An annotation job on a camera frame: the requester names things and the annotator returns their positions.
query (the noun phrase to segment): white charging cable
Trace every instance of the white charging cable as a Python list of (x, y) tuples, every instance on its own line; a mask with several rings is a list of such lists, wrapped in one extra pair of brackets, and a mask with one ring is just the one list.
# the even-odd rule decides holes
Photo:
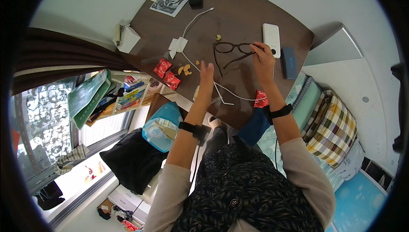
[[(208, 9), (208, 10), (202, 12), (202, 13), (197, 14), (197, 15), (193, 18), (193, 20), (190, 21), (190, 23), (189, 23), (189, 24), (186, 26), (186, 28), (184, 29), (182, 38), (184, 38), (184, 36), (186, 35), (186, 30), (187, 30), (187, 28), (193, 23), (193, 21), (195, 21), (195, 19), (196, 19), (198, 16), (200, 16), (200, 15), (202, 15), (202, 14), (205, 14), (206, 12), (209, 12), (209, 11), (211, 11), (211, 10), (214, 10), (214, 8), (210, 8), (210, 9)], [(182, 51), (182, 54), (183, 54), (183, 56), (196, 68), (196, 70), (200, 71), (199, 68), (197, 68), (197, 66), (196, 66), (194, 63), (192, 63), (192, 61), (191, 61), (189, 58), (187, 58), (187, 56), (184, 54), (183, 51)], [(222, 103), (223, 103), (223, 104), (234, 105), (234, 103), (225, 102), (225, 101), (223, 100), (223, 97), (222, 97), (222, 95), (220, 94), (219, 89), (217, 88), (217, 86), (219, 86), (219, 87), (221, 87), (221, 88), (227, 90), (227, 91), (228, 91), (229, 93), (231, 93), (233, 96), (235, 96), (235, 97), (237, 97), (237, 98), (240, 98), (240, 99), (243, 99), (243, 100), (247, 100), (247, 101), (259, 101), (259, 100), (263, 100), (263, 99), (267, 98), (267, 97), (264, 97), (264, 98), (260, 98), (260, 99), (247, 99), (247, 98), (240, 97), (240, 96), (236, 95), (235, 93), (231, 92), (230, 90), (228, 90), (227, 88), (225, 88), (224, 86), (222, 86), (222, 85), (220, 85), (220, 84), (218, 84), (218, 83), (216, 83), (216, 82), (213, 82), (213, 84), (214, 84), (214, 87), (216, 87), (216, 91), (217, 91), (217, 93), (219, 94), (220, 99), (222, 100)]]
[(193, 23), (193, 21), (194, 21), (198, 16), (200, 16), (200, 15), (202, 15), (202, 14), (205, 14), (206, 12), (209, 12), (209, 11), (211, 11), (211, 10), (214, 10), (214, 8), (209, 8), (208, 10), (206, 10), (206, 11), (204, 11), (204, 12), (202, 12), (202, 13), (197, 14), (197, 15), (193, 18), (193, 20), (190, 21), (190, 23), (189, 23), (189, 24), (186, 26), (186, 28), (184, 29), (182, 38), (184, 38), (184, 36), (186, 35), (186, 30), (187, 30), (187, 28), (189, 27), (189, 25), (190, 25), (191, 23)]

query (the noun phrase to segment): red candy wrapper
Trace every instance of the red candy wrapper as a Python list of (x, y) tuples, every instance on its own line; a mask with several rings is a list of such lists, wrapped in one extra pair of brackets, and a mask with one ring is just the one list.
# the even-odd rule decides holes
[(171, 88), (171, 90), (175, 90), (180, 83), (180, 79), (178, 79), (173, 72), (168, 71), (163, 78), (166, 85)]
[(169, 69), (171, 66), (172, 64), (170, 62), (166, 61), (164, 58), (161, 58), (159, 64), (157, 64), (153, 71), (156, 72), (156, 74), (159, 75), (159, 77), (163, 78), (166, 70)]
[[(263, 98), (263, 97), (267, 97), (267, 95), (263, 91), (257, 90), (256, 99), (260, 99), (260, 98)], [(268, 99), (267, 98), (265, 98), (263, 100), (254, 101), (254, 107), (256, 107), (256, 108), (263, 108), (267, 104), (268, 104)]]

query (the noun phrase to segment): drawer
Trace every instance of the drawer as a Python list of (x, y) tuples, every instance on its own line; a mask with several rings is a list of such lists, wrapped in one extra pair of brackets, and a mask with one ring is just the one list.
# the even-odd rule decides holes
[(115, 189), (115, 191), (117, 191), (120, 195), (122, 195), (124, 198), (126, 198), (129, 202), (131, 202), (135, 206), (138, 206), (142, 202), (142, 199), (140, 197), (133, 194), (129, 189), (125, 188), (122, 185), (119, 185)]
[(136, 206), (132, 204), (128, 199), (126, 199), (123, 195), (118, 193), (118, 191), (114, 190), (109, 196), (108, 200), (111, 201), (113, 204), (118, 205), (121, 209), (125, 211), (135, 211)]
[(133, 213), (132, 217), (137, 221), (140, 220), (143, 223), (145, 223), (150, 209), (151, 206), (145, 201), (143, 201), (138, 207), (138, 209), (136, 209), (136, 211)]

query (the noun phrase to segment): hand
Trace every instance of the hand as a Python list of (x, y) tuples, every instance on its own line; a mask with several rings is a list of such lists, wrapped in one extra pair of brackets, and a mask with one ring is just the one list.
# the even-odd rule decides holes
[(200, 85), (199, 85), (199, 93), (197, 94), (197, 99), (201, 99), (201, 102), (210, 105), (212, 101), (212, 93), (213, 93), (213, 74), (214, 74), (214, 66), (212, 63), (206, 67), (204, 61), (202, 61), (200, 65)]
[(256, 72), (258, 82), (264, 89), (273, 82), (273, 71), (276, 60), (268, 45), (262, 42), (254, 42), (254, 45), (250, 45), (250, 47), (256, 52), (253, 54), (254, 71)]

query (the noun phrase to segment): white shelf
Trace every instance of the white shelf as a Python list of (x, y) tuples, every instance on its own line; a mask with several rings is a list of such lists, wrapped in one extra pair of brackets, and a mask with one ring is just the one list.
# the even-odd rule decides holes
[(151, 76), (149, 76), (148, 74), (140, 73), (140, 72), (111, 71), (111, 81), (121, 83), (122, 87), (124, 86), (124, 80), (125, 80), (126, 76), (133, 76), (135, 78), (139, 78), (140, 80), (142, 80), (144, 82), (144, 85), (146, 86), (145, 87), (145, 92), (144, 92), (143, 96), (141, 97), (141, 100), (140, 100), (139, 104), (133, 105), (133, 106), (128, 107), (126, 109), (117, 110), (118, 101), (119, 101), (119, 99), (117, 98), (112, 113), (111, 114), (105, 114), (105, 115), (99, 117), (97, 120), (103, 119), (103, 118), (106, 118), (106, 117), (110, 117), (110, 116), (113, 116), (113, 115), (117, 115), (117, 114), (120, 114), (120, 113), (123, 113), (123, 112), (129, 112), (129, 111), (139, 109), (139, 108), (144, 107), (144, 106), (148, 106), (148, 105), (151, 104), (151, 100), (152, 100), (151, 97), (153, 96), (153, 94), (162, 93), (164, 88), (165, 88), (165, 85), (163, 83), (161, 83), (162, 84), (161, 88), (148, 93), (148, 89), (151, 86), (151, 83), (149, 82), (150, 79), (151, 79)]

